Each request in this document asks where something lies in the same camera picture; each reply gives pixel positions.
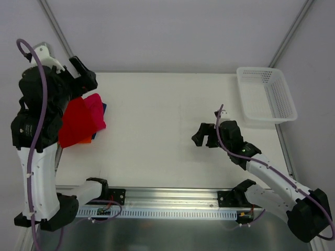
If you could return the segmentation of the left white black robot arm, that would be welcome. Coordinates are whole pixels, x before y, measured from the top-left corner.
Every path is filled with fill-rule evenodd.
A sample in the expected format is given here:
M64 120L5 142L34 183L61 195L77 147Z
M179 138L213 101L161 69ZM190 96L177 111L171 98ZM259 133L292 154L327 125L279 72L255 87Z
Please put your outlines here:
M16 226L38 224L42 230L54 232L70 224L81 206L109 199L108 182L102 178L88 178L68 193L56 190L55 157L62 117L71 100L98 85L95 73L78 57L71 57L70 63L79 77L73 77L65 66L44 63L44 77L33 66L19 81L20 110L10 127L24 175L25 207L14 218Z

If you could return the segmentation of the red t shirt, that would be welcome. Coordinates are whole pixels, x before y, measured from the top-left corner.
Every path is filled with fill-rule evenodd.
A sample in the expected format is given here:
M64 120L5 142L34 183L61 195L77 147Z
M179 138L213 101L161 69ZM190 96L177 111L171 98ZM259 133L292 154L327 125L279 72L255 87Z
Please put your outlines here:
M71 100L62 117L62 127L58 133L60 146L64 149L92 137L97 126L84 99Z

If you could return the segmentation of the aluminium frame post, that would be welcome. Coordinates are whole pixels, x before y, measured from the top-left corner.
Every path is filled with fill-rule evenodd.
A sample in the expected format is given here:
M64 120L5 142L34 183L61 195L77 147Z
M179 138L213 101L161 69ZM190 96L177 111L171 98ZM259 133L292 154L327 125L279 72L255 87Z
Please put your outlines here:
M295 17L294 21L292 22L291 26L289 27L287 33L285 34L283 40L281 41L279 47L277 48L276 52L274 53L268 67L276 68L279 64L280 59L285 54L286 50L288 49L290 43L292 42L294 35L304 22L305 18L308 16L312 7L316 3L316 0L306 0L304 1L301 9L299 10L297 16Z
M67 42L67 39L59 25L59 22L57 21L49 3L47 0L37 0L38 4L40 5L40 8L42 9L45 17L47 18L51 28L53 29L55 35L57 36L61 46L63 47L65 53L69 58L74 56L74 53Z

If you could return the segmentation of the left aluminium frame post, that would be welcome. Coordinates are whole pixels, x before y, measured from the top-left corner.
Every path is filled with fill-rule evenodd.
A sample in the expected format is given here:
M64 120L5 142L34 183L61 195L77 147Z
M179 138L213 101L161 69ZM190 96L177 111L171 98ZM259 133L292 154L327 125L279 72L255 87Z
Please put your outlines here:
M59 25L59 22L57 21L49 3L47 0L37 0L38 4L40 5L40 8L42 9L45 17L47 18L51 28L53 29L55 35L57 36L61 46L63 47L65 53L69 58L74 56L74 53L67 42L67 39Z

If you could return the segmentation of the folded navy blue t shirt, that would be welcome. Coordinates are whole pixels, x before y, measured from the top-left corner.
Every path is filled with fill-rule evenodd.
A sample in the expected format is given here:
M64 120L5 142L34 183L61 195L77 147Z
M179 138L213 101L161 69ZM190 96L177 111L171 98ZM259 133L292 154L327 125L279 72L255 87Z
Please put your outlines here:
M101 100L94 101L89 107L93 122L96 125L96 132L92 135L92 140L95 139L99 131L106 128L106 123L104 121L106 107L107 105Z

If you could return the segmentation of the folded pink t shirt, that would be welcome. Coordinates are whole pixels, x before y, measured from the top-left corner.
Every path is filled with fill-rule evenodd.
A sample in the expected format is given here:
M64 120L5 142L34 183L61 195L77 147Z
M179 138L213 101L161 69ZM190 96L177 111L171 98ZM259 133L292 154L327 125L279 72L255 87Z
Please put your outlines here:
M96 125L96 132L105 129L106 123L104 121L104 107L100 95L97 93L92 94L84 99L84 103Z

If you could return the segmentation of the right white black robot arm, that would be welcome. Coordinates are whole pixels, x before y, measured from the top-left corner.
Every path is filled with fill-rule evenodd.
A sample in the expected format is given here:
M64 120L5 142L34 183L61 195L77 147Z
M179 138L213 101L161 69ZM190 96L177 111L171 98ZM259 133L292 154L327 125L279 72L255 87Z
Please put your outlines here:
M305 243L315 237L334 240L333 235L326 237L321 234L327 227L334 229L327 195L321 189L311 190L277 170L259 148L243 139L236 121L201 123L192 141L198 147L205 145L223 149L234 164L269 187L264 189L247 179L224 197L222 206L259 206L285 222L290 231Z

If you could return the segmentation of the folded orange t shirt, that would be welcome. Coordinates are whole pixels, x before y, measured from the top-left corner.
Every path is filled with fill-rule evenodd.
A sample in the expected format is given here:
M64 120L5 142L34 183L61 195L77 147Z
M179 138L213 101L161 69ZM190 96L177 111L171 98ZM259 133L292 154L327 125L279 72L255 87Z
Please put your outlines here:
M83 140L79 141L78 144L90 144L92 142L92 136L88 136Z

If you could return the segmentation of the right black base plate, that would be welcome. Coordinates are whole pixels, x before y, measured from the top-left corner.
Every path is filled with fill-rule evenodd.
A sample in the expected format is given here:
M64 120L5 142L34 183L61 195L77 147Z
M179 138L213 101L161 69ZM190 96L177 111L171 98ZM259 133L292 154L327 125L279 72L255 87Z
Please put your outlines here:
M217 201L220 208L250 208L252 204L249 203L243 192L230 190L218 191Z

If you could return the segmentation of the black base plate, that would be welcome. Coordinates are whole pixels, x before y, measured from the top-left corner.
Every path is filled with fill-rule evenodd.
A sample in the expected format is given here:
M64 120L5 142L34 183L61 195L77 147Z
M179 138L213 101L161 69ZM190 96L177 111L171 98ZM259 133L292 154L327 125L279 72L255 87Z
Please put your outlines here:
M218 191L217 201L220 208L250 208L252 204L249 203L243 192L230 190Z
M125 198L126 198L126 189L109 188L108 190L109 200L117 202L123 206L125 204Z

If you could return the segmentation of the aluminium mounting rail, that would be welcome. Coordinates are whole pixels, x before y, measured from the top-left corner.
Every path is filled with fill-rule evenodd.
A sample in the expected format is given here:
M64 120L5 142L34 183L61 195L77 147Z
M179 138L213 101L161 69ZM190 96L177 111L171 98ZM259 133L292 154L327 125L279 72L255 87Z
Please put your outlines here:
M124 209L220 210L218 192L230 189L124 187Z

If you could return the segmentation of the right aluminium frame post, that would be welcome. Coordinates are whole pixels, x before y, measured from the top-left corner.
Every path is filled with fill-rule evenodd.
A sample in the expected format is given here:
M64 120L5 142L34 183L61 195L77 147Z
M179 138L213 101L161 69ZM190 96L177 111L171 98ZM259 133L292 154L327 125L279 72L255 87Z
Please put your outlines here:
M276 52L274 53L268 67L276 68L279 64L280 59L285 54L286 50L288 49L290 43L292 42L294 35L304 22L305 18L308 16L312 7L316 3L316 0L306 0L304 1L301 9L299 10L297 16L295 17L294 21L292 22L291 26L289 27L287 33L285 34L283 40L281 41L279 47L277 48Z

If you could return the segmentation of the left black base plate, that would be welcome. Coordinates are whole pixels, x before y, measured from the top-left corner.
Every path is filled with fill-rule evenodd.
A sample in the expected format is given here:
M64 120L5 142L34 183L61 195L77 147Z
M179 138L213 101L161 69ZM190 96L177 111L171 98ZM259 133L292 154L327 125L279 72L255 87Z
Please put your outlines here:
M126 189L109 188L108 190L109 200L117 202L123 206L125 204L125 198L126 198Z

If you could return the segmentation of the white plastic basket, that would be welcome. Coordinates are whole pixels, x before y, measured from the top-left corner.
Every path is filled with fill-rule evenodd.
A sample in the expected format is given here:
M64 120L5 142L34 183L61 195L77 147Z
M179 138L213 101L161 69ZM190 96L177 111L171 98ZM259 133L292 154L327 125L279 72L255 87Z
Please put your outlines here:
M239 67L236 74L246 124L270 127L297 119L295 104L281 70Z

